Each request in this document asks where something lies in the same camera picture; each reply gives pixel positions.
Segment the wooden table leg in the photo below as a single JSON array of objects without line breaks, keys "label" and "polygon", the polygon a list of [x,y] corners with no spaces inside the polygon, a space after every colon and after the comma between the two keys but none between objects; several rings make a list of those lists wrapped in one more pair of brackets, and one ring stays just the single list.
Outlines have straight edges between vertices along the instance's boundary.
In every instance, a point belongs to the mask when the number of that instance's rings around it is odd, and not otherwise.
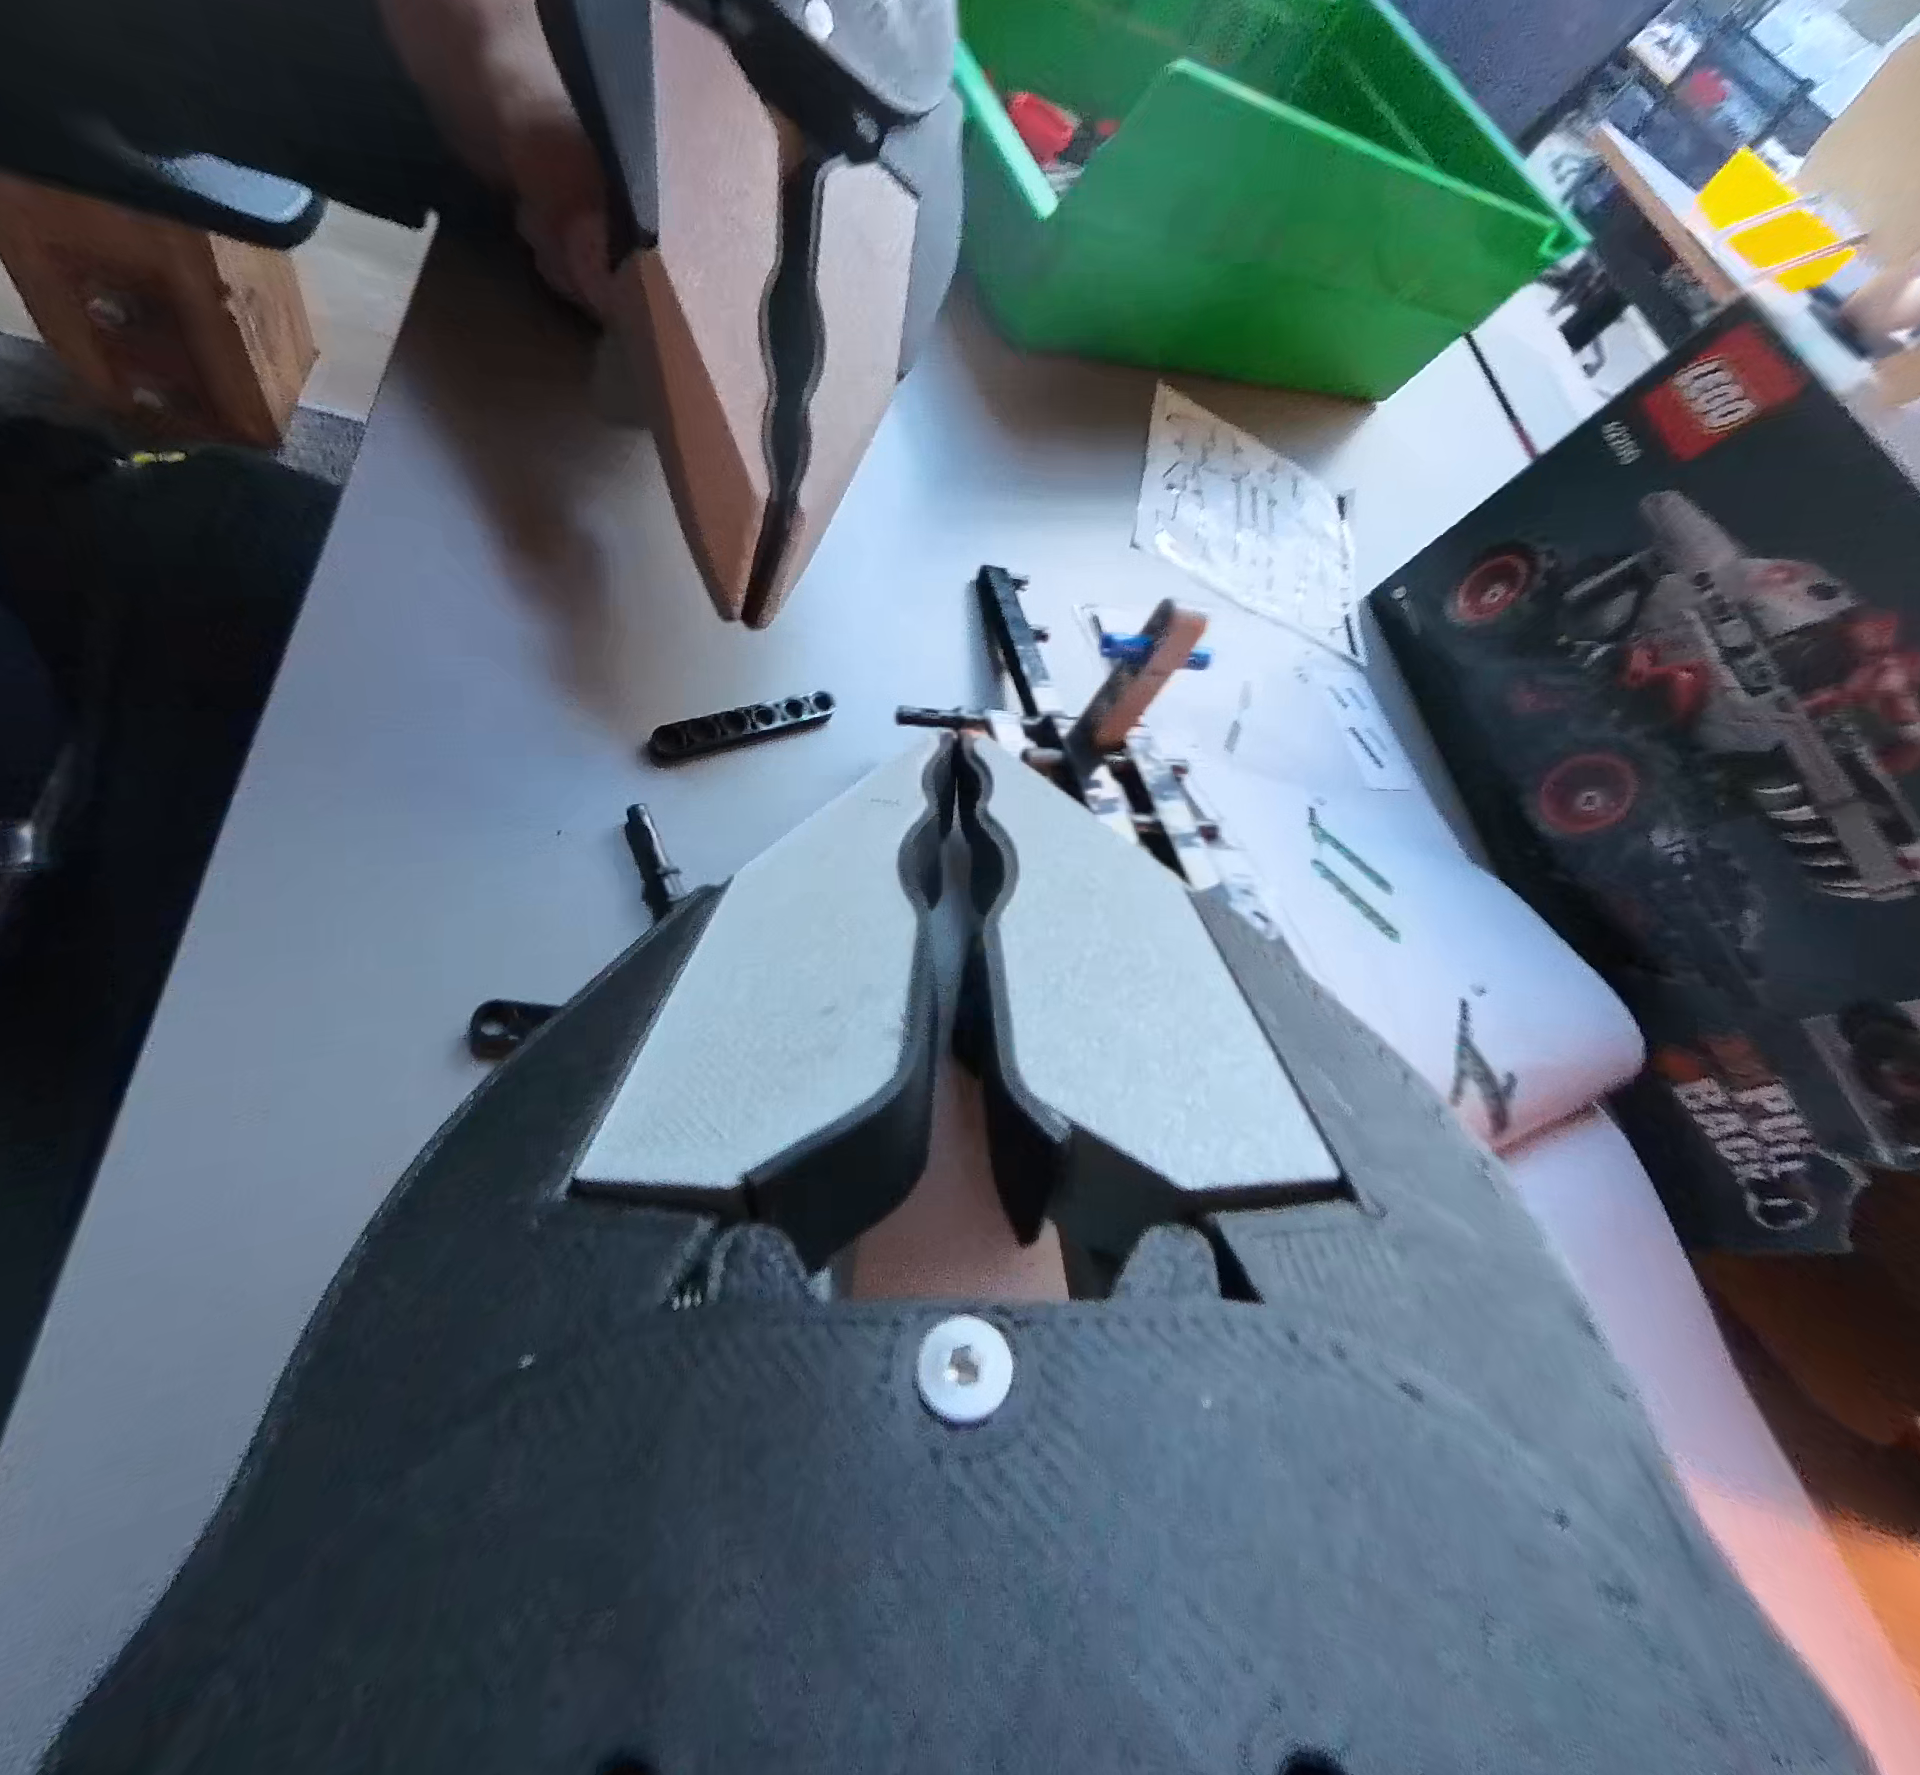
[{"label": "wooden table leg", "polygon": [[278,450],[320,360],[296,260],[2,178],[2,260],[83,394],[181,442]]}]

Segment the white instruction booklet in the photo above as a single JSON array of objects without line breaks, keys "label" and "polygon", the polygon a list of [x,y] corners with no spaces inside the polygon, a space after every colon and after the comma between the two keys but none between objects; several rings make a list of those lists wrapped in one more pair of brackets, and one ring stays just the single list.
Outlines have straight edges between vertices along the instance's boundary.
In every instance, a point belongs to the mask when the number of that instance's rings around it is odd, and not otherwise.
[{"label": "white instruction booklet", "polygon": [[1361,670],[1215,660],[1169,712],[1191,782],[1307,972],[1488,1148],[1644,1066],[1620,998],[1480,864]]}]

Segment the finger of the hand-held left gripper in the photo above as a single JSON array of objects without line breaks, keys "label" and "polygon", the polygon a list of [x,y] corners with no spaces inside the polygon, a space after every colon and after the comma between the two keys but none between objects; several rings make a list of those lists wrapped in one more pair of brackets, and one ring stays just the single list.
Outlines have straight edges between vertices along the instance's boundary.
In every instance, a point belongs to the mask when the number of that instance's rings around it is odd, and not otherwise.
[{"label": "finger of the hand-held left gripper", "polygon": [[728,622],[780,610],[786,480],[768,332],[825,0],[538,0],[603,180],[588,274],[632,358],[687,548]]},{"label": "finger of the hand-held left gripper", "polygon": [[780,240],[764,310],[771,494],[745,590],[768,628],[838,514],[937,322],[963,228],[963,104],[892,130],[875,158],[780,134]]}]

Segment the sticker sheet in clear bag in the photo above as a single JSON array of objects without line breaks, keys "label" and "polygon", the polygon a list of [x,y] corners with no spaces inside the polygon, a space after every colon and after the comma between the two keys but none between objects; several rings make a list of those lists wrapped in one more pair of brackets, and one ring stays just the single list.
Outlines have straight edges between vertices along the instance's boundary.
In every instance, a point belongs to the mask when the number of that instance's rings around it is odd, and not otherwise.
[{"label": "sticker sheet in clear bag", "polygon": [[1348,494],[1167,382],[1151,404],[1131,544],[1245,614],[1364,664]]}]

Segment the green plastic bin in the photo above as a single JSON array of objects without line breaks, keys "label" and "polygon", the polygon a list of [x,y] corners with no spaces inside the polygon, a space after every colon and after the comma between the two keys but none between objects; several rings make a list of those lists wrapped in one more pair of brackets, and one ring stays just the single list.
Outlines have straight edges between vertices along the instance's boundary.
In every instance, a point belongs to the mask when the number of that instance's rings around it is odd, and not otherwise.
[{"label": "green plastic bin", "polygon": [[[1591,244],[1387,0],[959,0],[965,258],[1007,340],[1382,400]],[[1004,98],[1116,136],[1057,192]]]}]

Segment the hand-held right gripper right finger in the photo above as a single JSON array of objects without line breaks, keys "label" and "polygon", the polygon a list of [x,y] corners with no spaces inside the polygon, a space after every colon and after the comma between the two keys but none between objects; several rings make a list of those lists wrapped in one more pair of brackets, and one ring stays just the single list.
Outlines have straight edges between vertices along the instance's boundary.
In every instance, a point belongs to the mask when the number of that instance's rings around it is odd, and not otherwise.
[{"label": "hand-held right gripper right finger", "polygon": [[1159,1226],[1342,1200],[1213,912],[1010,748],[965,740],[965,1062],[1001,1210],[1121,1263]]}]

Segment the person's left hand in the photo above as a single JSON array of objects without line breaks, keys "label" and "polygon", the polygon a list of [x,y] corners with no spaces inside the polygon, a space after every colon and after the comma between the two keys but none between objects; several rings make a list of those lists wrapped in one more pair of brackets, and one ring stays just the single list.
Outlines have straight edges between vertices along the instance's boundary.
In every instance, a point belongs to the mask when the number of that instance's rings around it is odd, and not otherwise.
[{"label": "person's left hand", "polygon": [[610,194],[564,90],[537,0],[377,0],[401,66],[447,142],[510,198],[544,282],[608,318]]}]

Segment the partly built lego chassis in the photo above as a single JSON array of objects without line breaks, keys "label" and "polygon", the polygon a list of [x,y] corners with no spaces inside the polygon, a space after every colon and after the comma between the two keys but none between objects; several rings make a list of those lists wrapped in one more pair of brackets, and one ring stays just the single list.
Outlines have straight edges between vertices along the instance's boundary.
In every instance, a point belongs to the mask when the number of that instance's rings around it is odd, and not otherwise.
[{"label": "partly built lego chassis", "polygon": [[970,734],[1012,750],[1104,828],[1152,854],[1191,890],[1216,888],[1260,934],[1278,924],[1251,856],[1192,780],[1188,762],[1159,746],[1149,710],[1183,674],[1213,664],[1208,616],[1170,598],[1131,634],[1095,628],[1102,676],[1085,706],[1068,706],[1047,660],[1049,634],[1026,612],[1029,580],[985,564],[973,594],[1002,706],[901,706],[905,730]]}]

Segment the person's dark clothing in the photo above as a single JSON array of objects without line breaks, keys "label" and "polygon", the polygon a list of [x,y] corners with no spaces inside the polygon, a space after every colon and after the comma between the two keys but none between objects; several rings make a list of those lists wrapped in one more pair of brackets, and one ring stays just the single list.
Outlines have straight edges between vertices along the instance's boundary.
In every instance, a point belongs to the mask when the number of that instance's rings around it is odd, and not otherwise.
[{"label": "person's dark clothing", "polygon": [[340,492],[27,416],[2,466],[11,1413]]}]

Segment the black office chair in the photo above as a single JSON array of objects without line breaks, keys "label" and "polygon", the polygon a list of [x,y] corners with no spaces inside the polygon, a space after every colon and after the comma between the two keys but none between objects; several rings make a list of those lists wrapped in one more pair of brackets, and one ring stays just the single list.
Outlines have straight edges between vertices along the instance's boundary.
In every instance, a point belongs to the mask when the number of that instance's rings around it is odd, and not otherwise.
[{"label": "black office chair", "polygon": [[313,188],[218,156],[151,156],[151,212],[269,252],[294,252],[324,224]]}]

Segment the black lego beam with holes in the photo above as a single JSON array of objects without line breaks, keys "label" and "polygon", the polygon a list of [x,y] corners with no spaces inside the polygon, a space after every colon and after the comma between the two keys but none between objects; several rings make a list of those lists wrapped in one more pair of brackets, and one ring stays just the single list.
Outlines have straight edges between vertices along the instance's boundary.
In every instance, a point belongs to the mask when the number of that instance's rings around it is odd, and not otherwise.
[{"label": "black lego beam with holes", "polygon": [[837,712],[828,690],[804,690],[774,700],[659,724],[641,746],[641,756],[662,770],[678,770],[749,748],[825,730]]}]

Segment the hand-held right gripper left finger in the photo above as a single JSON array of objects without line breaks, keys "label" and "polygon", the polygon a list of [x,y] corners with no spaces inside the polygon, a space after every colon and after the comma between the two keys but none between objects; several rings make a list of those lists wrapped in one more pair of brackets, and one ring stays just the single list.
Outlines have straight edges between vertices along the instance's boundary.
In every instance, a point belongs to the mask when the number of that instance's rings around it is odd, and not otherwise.
[{"label": "hand-held right gripper left finger", "polygon": [[721,892],[573,1188],[759,1222],[827,1265],[931,1148],[953,740],[922,736]]}]

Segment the black lego connector pin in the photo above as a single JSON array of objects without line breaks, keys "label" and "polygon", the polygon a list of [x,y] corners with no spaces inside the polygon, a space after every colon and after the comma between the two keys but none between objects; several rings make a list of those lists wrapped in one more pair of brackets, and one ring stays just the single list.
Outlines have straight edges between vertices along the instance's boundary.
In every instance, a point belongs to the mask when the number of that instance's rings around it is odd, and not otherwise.
[{"label": "black lego connector pin", "polygon": [[646,902],[649,918],[654,926],[665,924],[684,902],[687,886],[649,806],[630,804],[626,808],[622,838],[641,880],[641,894]]}]

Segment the black lego set box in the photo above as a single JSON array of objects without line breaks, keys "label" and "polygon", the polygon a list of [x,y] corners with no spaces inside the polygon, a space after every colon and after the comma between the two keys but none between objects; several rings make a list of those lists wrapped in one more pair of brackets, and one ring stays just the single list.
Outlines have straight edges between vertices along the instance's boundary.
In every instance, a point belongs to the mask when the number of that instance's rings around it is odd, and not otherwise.
[{"label": "black lego set box", "polygon": [[1919,506],[1729,306],[1369,608],[1500,878],[1620,996],[1684,1246],[1844,1257],[1917,1174]]}]

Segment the yellow plastic container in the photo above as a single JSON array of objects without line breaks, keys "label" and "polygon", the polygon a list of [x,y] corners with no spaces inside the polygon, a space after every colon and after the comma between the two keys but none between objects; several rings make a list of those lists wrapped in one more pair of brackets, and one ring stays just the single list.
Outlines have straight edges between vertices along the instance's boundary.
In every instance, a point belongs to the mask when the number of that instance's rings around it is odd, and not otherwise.
[{"label": "yellow plastic container", "polygon": [[1816,206],[1794,204],[1732,224],[1720,240],[1752,274],[1802,296],[1855,264],[1863,236]]},{"label": "yellow plastic container", "polygon": [[1777,220],[1802,202],[1794,184],[1748,148],[1730,156],[1696,192],[1701,218],[1722,238]]}]

